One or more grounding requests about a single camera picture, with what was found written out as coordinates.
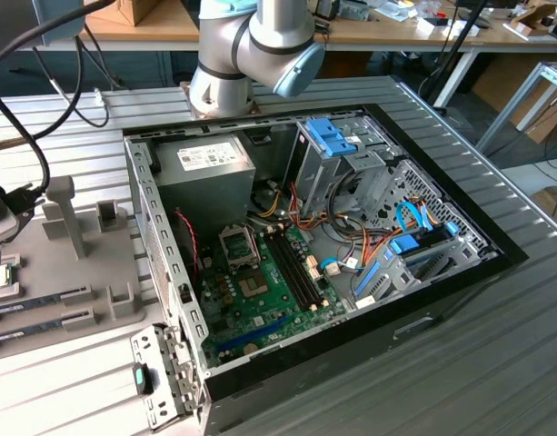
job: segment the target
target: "side panel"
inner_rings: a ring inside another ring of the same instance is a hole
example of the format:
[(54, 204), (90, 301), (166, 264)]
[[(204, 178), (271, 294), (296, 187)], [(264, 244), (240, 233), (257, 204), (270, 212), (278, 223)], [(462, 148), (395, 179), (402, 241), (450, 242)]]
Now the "side panel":
[[(457, 305), (459, 301), (467, 300), (469, 296), (479, 293), (484, 287), (484, 284), (476, 285), (449, 295), (354, 341), (347, 342), (248, 389), (213, 402), (205, 426), (202, 424), (202, 428), (205, 428), (204, 434), (214, 435), (230, 430), (303, 391), (327, 382), (397, 347), (423, 329), (436, 325), (436, 322), (443, 319), (446, 311)], [(420, 320), (422, 320), (419, 324), (421, 328), (404, 329), (405, 326), (416, 324)]]

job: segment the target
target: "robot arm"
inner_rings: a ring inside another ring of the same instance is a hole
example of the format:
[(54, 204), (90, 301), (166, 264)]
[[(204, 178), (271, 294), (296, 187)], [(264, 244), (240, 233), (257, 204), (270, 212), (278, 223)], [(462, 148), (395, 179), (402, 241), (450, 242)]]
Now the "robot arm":
[(251, 78), (283, 97), (299, 95), (324, 58), (307, 3), (203, 0), (192, 106), (211, 117), (246, 114), (254, 102)]

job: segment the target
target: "desk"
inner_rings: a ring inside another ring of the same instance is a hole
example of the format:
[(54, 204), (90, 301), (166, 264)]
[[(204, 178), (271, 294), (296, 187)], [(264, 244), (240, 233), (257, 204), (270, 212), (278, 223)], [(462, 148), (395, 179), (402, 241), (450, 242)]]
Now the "desk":
[[(265, 114), (379, 104), (530, 260), (449, 321), (224, 435), (557, 435), (557, 225), (434, 110), (389, 77), (317, 80), (292, 100), (259, 85), (254, 93)], [(104, 94), (112, 108), (104, 129), (73, 116), (40, 144), (52, 175), (74, 177), (77, 209), (115, 199), (132, 214), (122, 130), (190, 121), (191, 112), (177, 88)], [(56, 95), (5, 100), (31, 132), (65, 108)], [(102, 119), (91, 94), (83, 94), (82, 101), (84, 115)], [(14, 135), (0, 115), (0, 139)], [(5, 188), (36, 182), (39, 171), (27, 146), (0, 152)], [(134, 221), (129, 223), (138, 234)], [(0, 360), (0, 434), (150, 434), (136, 396), (128, 338), (161, 322), (162, 314), (146, 252), (139, 238), (134, 241), (145, 320)], [(192, 424), (184, 421), (158, 436), (198, 436)]]
[[(453, 16), (453, 5), (442, 0), (443, 11)], [(316, 0), (309, 2), (314, 10)], [(480, 53), (557, 53), (557, 44), (526, 43), (507, 31), (502, 23), (507, 20), (490, 18), (492, 28), (481, 30), (474, 38), (469, 37), (462, 45), (463, 53), (458, 64), (440, 92), (434, 105), (445, 107), (462, 79)], [(137, 27), (110, 23), (88, 17), (86, 22), (102, 42), (104, 50), (115, 51), (196, 51), (199, 31), (180, 0), (164, 0)], [(327, 50), (342, 52), (439, 52), (443, 35), (424, 36), (416, 30), (414, 19), (402, 23), (384, 15), (371, 12), (371, 21), (356, 22), (336, 18), (331, 23)], [(316, 41), (324, 42), (321, 35)], [(448, 43), (449, 50), (453, 39)], [(46, 47), (48, 50), (74, 50), (72, 42), (60, 41)]]

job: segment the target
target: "slotted metal surface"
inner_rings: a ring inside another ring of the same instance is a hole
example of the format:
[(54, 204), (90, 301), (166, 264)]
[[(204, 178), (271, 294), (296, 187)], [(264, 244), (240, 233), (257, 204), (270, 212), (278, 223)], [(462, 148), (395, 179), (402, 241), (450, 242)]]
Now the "slotted metal surface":
[[(446, 130), (433, 112), (387, 77), (315, 81), (291, 100), (255, 88), (268, 114), (334, 104), (377, 103), (530, 255), (450, 321), (373, 361), (325, 381), (229, 435), (557, 434), (557, 229)], [(41, 141), (53, 175), (75, 177), (75, 206), (116, 199), (132, 212), (121, 129), (190, 119), (183, 93), (107, 93), (113, 119), (102, 131), (72, 117)], [(31, 132), (65, 108), (55, 96), (15, 98)], [(100, 120), (87, 95), (83, 113)], [(14, 137), (0, 116), (0, 139)], [(5, 188), (37, 183), (27, 146), (0, 152)], [(129, 222), (148, 311), (145, 320), (0, 360), (0, 434), (149, 434), (135, 397), (128, 338), (161, 321), (138, 230)], [(164, 435), (199, 434), (194, 421)]]

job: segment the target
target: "blue pcie slot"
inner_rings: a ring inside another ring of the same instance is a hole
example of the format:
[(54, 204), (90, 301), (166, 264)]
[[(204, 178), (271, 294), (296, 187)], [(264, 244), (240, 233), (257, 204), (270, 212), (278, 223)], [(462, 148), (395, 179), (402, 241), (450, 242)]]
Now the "blue pcie slot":
[(261, 338), (268, 334), (276, 332), (282, 325), (288, 320), (288, 316), (284, 316), (279, 320), (274, 321), (273, 323), (262, 327), (261, 329), (254, 330), (253, 332), (248, 332), (243, 334), (242, 336), (238, 336), (237, 338), (230, 339), (229, 341), (220, 343), (216, 350), (218, 352), (224, 352), (226, 350), (231, 350), (235, 347), (239, 347), (245, 343), (253, 341), (255, 339)]

